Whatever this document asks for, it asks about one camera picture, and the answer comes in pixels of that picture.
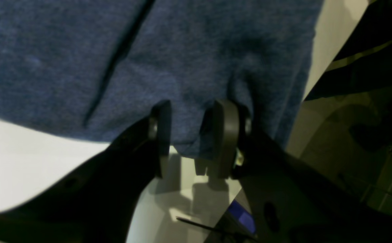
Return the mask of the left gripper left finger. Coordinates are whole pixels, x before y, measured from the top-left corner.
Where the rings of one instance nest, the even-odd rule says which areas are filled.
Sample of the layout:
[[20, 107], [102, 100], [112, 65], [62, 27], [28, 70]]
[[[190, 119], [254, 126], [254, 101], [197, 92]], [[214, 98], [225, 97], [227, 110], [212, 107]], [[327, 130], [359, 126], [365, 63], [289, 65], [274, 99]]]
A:
[[0, 212], [4, 243], [124, 243], [143, 190], [168, 162], [172, 109], [160, 101], [104, 151]]

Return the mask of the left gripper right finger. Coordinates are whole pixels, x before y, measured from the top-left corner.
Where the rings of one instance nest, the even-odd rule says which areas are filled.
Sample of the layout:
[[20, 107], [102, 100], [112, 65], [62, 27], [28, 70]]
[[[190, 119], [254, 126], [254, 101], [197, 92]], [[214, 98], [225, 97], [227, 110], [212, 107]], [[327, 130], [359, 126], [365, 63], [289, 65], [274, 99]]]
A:
[[217, 176], [238, 180], [259, 243], [392, 243], [392, 216], [359, 202], [252, 124], [249, 110], [216, 100]]

